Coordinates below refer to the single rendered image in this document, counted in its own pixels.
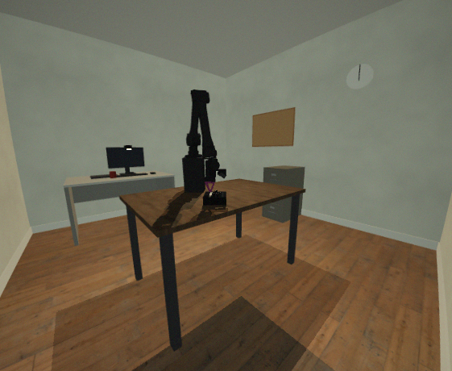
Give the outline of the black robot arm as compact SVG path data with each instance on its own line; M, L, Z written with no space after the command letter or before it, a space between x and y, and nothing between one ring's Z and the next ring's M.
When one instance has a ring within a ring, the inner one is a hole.
M220 169L220 164L216 158L217 150L215 150L214 142L212 141L210 129L209 129L209 119L207 114L206 103L209 103L209 92L206 90L191 90L192 97L192 122L189 134L186 137L187 146L194 147L190 148L188 155L185 157L194 158L200 157L208 159L205 161L205 168L209 170L209 177L216 177L216 171L218 171L218 176L223 178L226 177L226 169ZM198 110L197 110L198 109ZM199 116L198 116L199 114ZM198 133L198 121L200 119L201 134ZM188 145L188 135L189 135L189 145ZM202 155L199 154L197 146L201 145L201 135L202 135ZM198 154L197 154L198 152ZM207 157L207 158L206 158Z

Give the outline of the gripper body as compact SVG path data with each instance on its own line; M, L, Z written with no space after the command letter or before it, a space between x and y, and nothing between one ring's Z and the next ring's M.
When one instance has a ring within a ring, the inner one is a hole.
M210 169L205 169L205 178L204 178L204 180L205 181L215 182L216 181L215 180L216 177L209 177L209 170ZM210 178L211 178L211 180L210 180Z

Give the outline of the black lighting desk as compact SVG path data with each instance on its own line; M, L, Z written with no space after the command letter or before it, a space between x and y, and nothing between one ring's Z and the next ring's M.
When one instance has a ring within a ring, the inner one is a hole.
M203 205L226 205L226 191L215 190L214 192L205 192L203 196Z

